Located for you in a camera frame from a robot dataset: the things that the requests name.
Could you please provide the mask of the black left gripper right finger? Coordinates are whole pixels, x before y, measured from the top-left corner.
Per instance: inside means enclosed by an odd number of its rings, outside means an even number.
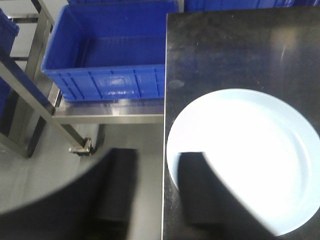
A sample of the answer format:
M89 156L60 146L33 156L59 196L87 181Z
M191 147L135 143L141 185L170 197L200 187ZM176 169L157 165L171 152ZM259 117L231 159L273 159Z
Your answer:
M177 182L189 225L234 225L237 201L209 167L203 153L179 155Z

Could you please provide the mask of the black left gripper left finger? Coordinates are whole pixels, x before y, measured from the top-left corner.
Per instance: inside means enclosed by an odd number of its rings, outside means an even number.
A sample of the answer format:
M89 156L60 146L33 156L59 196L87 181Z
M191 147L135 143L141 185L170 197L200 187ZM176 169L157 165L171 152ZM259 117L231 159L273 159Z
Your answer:
M130 220L136 189L138 152L132 148L113 148L106 160L107 172L94 216L101 221L126 223Z

